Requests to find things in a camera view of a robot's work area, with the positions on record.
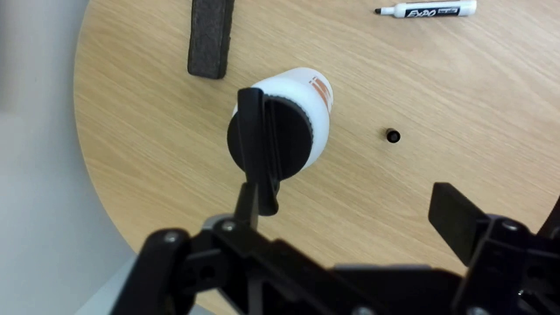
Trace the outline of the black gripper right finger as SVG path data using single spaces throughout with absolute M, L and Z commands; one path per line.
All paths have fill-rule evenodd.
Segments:
M 431 186 L 428 223 L 459 263 L 468 263 L 491 217 L 447 182 Z

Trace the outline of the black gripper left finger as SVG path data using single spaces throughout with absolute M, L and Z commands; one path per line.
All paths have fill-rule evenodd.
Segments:
M 232 221 L 239 231 L 251 231 L 256 228 L 258 196 L 251 182 L 244 182 L 239 189 L 234 207 Z

